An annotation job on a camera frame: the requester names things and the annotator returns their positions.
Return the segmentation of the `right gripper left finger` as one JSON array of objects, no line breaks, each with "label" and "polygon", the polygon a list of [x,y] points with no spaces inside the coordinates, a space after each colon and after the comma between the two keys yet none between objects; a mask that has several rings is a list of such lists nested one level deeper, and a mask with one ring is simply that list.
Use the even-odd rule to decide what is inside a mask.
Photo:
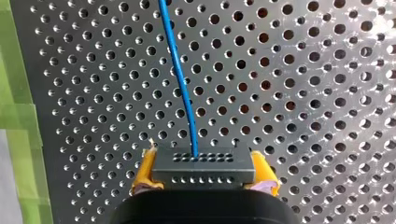
[{"label": "right gripper left finger", "polygon": [[155,182],[152,178],[152,168],[155,163],[158,147],[152,138],[149,139],[149,149],[145,149],[143,160],[132,184],[132,194],[147,192],[150,190],[164,189],[164,184]]}]

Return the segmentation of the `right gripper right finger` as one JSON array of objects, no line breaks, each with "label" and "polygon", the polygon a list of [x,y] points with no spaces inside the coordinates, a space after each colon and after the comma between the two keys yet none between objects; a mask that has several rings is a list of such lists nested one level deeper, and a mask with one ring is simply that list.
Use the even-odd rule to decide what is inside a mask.
[{"label": "right gripper right finger", "polygon": [[254,150],[251,152],[251,157],[255,168],[255,178],[252,183],[246,184],[244,188],[264,192],[274,197],[277,196],[280,182],[265,156],[259,150]]}]

